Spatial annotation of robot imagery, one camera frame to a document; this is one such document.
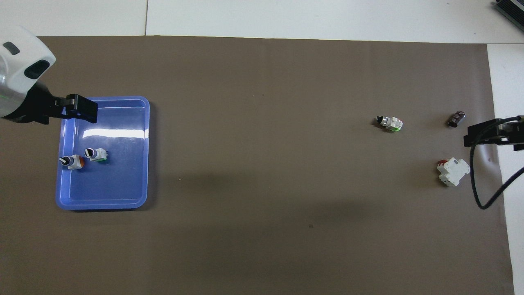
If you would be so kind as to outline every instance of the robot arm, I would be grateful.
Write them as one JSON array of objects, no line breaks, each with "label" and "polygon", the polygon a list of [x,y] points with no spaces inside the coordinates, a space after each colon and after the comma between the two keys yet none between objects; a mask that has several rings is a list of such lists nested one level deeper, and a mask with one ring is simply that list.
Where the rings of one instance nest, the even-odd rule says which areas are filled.
[{"label": "robot arm", "polygon": [[0,31],[0,118],[17,123],[49,123],[49,117],[96,123],[98,105],[78,94],[51,95],[37,80],[56,58],[36,36],[20,26]]},{"label": "robot arm", "polygon": [[512,144],[514,151],[524,150],[524,115],[515,117],[515,120],[504,122],[503,119],[492,119],[469,126],[464,136],[464,146],[477,144],[507,145]]}]

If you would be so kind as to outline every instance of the black capacitor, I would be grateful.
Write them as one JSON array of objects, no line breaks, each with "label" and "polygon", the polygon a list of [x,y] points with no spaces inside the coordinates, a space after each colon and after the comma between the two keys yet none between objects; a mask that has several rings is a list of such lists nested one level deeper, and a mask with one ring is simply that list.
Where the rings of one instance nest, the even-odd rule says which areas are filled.
[{"label": "black capacitor", "polygon": [[459,123],[466,117],[466,113],[463,111],[458,111],[454,113],[450,119],[447,121],[447,124],[453,128],[457,127]]}]

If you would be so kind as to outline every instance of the blue plastic tray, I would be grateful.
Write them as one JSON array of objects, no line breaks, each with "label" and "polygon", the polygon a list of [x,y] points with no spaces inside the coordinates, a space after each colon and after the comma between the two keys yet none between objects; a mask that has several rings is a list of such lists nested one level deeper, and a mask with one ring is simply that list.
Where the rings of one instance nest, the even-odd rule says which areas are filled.
[{"label": "blue plastic tray", "polygon": [[66,210],[138,208],[147,198],[149,102],[140,96],[89,99],[99,105],[97,123],[62,120],[59,156],[103,148],[108,157],[84,158],[79,170],[57,160],[56,202]]}]

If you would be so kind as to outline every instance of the brown mat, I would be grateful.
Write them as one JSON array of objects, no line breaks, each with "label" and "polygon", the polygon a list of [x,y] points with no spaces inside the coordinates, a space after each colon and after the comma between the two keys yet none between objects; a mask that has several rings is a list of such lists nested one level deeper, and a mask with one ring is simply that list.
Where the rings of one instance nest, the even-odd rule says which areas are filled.
[{"label": "brown mat", "polygon": [[[493,118],[485,45],[42,40],[53,94],[151,102],[149,197],[59,209],[60,121],[0,120],[1,294],[513,293],[502,200],[482,211],[435,168]],[[494,147],[478,157],[487,198]]]}]

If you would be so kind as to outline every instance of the black cable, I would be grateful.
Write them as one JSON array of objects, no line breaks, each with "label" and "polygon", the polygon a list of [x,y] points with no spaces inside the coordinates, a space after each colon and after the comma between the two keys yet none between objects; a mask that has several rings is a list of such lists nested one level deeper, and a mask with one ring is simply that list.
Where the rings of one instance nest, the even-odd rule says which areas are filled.
[{"label": "black cable", "polygon": [[504,184],[495,192],[495,194],[489,199],[489,201],[485,205],[482,205],[481,201],[478,199],[477,188],[475,186],[475,175],[473,171],[473,154],[475,153],[475,146],[477,146],[477,144],[481,141],[482,136],[486,134],[486,132],[488,132],[491,128],[499,126],[507,122],[520,121],[520,120],[521,120],[521,117],[516,116],[516,117],[506,118],[501,121],[488,125],[486,128],[482,129],[482,131],[480,131],[480,133],[477,135],[477,137],[473,141],[473,144],[471,145],[471,150],[470,150],[471,188],[473,189],[473,195],[475,196],[475,202],[477,203],[477,206],[482,210],[486,210],[487,208],[489,208],[493,204],[493,202],[502,194],[502,192],[506,189],[506,187],[508,187],[513,181],[515,181],[515,179],[517,179],[520,175],[524,173],[524,167],[519,169],[519,171],[517,171],[510,178],[508,178],[508,180],[504,182]]}]

